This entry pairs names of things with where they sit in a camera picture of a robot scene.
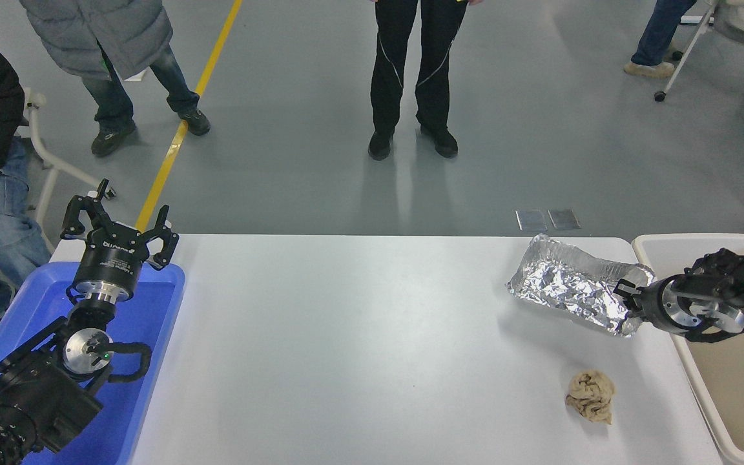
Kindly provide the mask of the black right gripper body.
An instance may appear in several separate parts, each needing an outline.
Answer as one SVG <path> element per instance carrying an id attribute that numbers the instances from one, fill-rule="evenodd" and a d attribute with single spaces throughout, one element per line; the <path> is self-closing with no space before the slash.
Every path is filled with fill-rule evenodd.
<path id="1" fill-rule="evenodd" d="M 649 316 L 649 323 L 658 329 L 670 329 L 671 327 L 671 320 L 665 312 L 663 303 L 663 293 L 670 282 L 670 278 L 665 278 L 643 286 L 643 294 L 640 300 L 635 301 L 635 309 L 644 310 Z"/>

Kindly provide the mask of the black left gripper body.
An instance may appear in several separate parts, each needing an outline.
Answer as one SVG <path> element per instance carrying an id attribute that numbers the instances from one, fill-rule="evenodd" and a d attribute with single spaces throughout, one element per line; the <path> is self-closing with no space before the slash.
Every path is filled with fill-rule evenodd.
<path id="1" fill-rule="evenodd" d="M 148 253 L 138 252 L 141 233 L 124 224 L 95 227 L 87 235 L 86 248 L 74 277 L 74 289 L 86 293 L 97 283 L 114 285 L 124 293 L 136 290 Z"/>

